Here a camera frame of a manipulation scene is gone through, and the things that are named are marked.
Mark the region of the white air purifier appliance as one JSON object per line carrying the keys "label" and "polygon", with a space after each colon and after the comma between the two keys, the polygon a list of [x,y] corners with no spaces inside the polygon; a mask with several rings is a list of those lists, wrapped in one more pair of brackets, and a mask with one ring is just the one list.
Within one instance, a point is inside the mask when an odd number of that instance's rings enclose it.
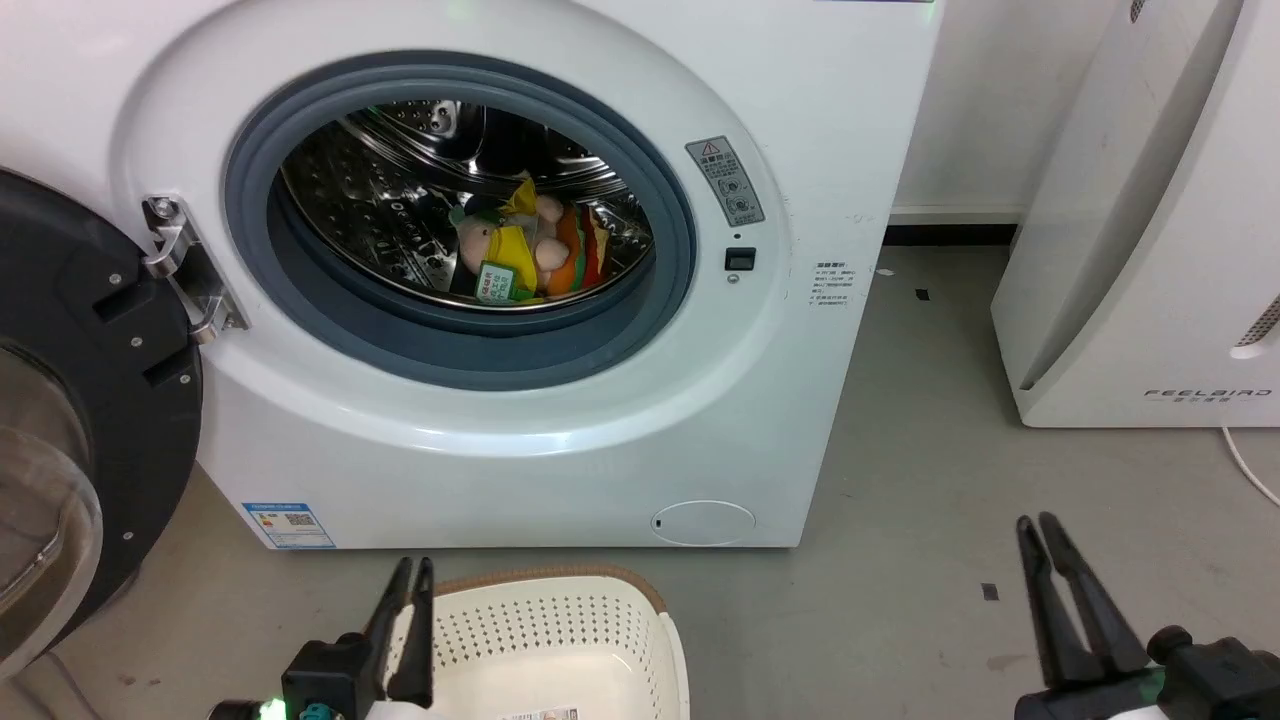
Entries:
{"label": "white air purifier appliance", "polygon": [[1034,428],[1280,428],[1280,0],[1120,0],[991,305]]}

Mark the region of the grey rubber door gasket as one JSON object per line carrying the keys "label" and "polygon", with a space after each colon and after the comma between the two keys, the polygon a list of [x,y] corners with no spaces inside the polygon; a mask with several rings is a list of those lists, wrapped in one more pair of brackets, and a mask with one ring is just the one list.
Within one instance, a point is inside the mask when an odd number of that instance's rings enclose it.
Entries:
{"label": "grey rubber door gasket", "polygon": [[[655,255],[636,279],[566,309],[481,313],[440,307],[340,269],[275,188],[306,135],[364,105],[457,91],[596,145],[645,210]],[[521,391],[604,372],[649,345],[692,284],[698,232],[684,188],[657,146],[609,104],[549,74],[466,53],[406,50],[334,61],[291,81],[243,123],[223,202],[239,258],[301,329],[348,357],[454,389]]]}

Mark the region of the metal door hinge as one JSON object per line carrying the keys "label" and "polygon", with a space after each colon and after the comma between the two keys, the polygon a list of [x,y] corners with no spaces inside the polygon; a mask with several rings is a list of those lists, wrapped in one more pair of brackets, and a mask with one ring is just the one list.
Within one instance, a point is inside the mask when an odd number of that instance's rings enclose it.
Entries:
{"label": "metal door hinge", "polygon": [[141,209],[155,236],[155,250],[145,255],[143,266],[177,292],[192,341],[209,345],[227,329],[247,331],[248,318],[218,270],[186,202],[175,195],[151,195],[143,197]]}

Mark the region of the black round washer door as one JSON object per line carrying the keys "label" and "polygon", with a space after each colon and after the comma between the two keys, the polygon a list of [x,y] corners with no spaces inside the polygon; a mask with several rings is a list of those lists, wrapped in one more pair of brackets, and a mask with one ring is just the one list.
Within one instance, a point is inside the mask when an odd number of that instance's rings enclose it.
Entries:
{"label": "black round washer door", "polygon": [[142,251],[0,170],[0,682],[140,569],[193,471],[202,400],[187,313]]}

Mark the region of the white perforated laundry basket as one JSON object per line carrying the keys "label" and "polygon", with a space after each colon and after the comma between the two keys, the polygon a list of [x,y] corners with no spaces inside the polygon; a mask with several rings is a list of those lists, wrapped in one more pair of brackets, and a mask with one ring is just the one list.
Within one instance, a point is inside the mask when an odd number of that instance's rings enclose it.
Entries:
{"label": "white perforated laundry basket", "polygon": [[380,700],[366,720],[691,720],[677,626],[635,571],[529,568],[433,591],[431,706]]}

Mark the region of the steel perforated washer drum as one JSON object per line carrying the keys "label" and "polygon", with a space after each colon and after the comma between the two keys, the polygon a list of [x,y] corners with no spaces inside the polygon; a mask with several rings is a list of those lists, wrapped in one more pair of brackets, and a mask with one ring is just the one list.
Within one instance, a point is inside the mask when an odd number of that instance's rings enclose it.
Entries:
{"label": "steel perforated washer drum", "polygon": [[[338,258],[385,287],[440,307],[532,313],[603,295],[641,274],[654,238],[641,204],[596,154],[557,129],[453,99],[353,111],[301,141],[280,168],[297,213]],[[480,304],[454,224],[497,210],[532,179],[609,233],[607,279],[586,292]]]}

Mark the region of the small text sticker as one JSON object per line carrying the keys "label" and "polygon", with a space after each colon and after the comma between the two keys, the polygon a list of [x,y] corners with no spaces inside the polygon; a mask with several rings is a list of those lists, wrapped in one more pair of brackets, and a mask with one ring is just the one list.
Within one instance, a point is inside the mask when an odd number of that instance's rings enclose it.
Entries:
{"label": "small text sticker", "polygon": [[854,296],[858,270],[847,263],[815,263],[808,302],[813,307],[846,307]]}

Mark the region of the pink plush doll yellow outfit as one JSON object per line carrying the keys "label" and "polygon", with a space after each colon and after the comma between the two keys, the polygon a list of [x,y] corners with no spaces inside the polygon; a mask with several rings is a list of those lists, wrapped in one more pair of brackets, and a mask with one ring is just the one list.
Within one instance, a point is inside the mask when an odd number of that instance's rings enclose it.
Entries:
{"label": "pink plush doll yellow outfit", "polygon": [[497,210],[456,222],[458,260],[476,278],[480,304],[508,305],[534,300],[570,259],[558,236],[564,205],[539,193],[526,178]]}

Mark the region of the grey warning sticker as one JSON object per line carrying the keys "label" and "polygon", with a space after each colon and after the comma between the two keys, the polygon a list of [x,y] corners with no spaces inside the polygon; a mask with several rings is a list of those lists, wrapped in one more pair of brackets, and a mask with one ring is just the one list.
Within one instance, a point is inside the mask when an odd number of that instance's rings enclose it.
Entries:
{"label": "grey warning sticker", "polygon": [[730,227],[753,225],[765,220],[756,191],[727,137],[716,136],[685,145],[709,184]]}

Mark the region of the white front-load washing machine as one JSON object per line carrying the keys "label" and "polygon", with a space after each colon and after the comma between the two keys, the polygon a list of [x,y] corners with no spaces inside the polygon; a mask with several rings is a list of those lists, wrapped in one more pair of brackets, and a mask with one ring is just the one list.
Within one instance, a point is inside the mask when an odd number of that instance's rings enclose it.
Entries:
{"label": "white front-load washing machine", "polygon": [[[731,546],[803,536],[945,0],[0,0],[0,170],[155,250],[182,199],[247,331],[197,345],[200,465],[243,503],[307,503],[335,550],[673,546],[652,516],[721,500]],[[302,74],[406,50],[549,74],[609,104],[694,215],[692,284],[644,348],[538,389],[454,389],[330,348],[261,291],[223,202],[243,123]],[[730,227],[685,145],[724,136],[765,211]],[[753,272],[724,270],[755,247]],[[808,302],[815,263],[858,270]]]}

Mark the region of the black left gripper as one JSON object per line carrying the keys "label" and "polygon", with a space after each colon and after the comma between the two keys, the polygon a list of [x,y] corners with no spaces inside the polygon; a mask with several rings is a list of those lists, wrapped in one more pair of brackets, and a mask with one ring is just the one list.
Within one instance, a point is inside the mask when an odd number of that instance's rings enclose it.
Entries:
{"label": "black left gripper", "polygon": [[[404,619],[403,639],[389,652],[396,619]],[[305,720],[310,707],[323,705],[329,720],[365,720],[374,703],[385,698],[434,705],[433,679],[434,566],[430,557],[402,557],[390,574],[365,634],[337,641],[310,641],[282,675],[288,720]]]}

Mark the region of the round white filter cover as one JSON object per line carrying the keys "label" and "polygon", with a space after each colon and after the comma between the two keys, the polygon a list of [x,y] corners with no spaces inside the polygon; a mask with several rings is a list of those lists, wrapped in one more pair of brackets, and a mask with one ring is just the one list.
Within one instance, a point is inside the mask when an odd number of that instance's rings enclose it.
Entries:
{"label": "round white filter cover", "polygon": [[659,539],[692,548],[736,544],[748,538],[755,527],[751,511],[721,500],[673,503],[655,512],[650,521],[652,532]]}

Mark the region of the blue energy label sticker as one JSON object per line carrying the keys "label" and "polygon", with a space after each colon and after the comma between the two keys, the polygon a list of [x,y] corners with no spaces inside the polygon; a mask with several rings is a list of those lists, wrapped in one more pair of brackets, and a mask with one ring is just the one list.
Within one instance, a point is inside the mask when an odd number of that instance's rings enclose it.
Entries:
{"label": "blue energy label sticker", "polygon": [[243,503],[250,521],[275,550],[334,550],[307,503]]}

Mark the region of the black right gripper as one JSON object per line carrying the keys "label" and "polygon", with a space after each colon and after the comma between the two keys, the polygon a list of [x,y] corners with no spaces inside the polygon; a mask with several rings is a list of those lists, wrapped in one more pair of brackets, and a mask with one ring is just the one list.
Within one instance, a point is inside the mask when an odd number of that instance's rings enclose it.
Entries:
{"label": "black right gripper", "polygon": [[[1233,635],[1197,643],[1183,626],[1156,632],[1146,648],[1052,512],[1018,519],[1039,666],[1047,689],[1015,703],[1015,720],[1280,720],[1280,656]],[[1071,588],[1088,651],[1059,592]]]}

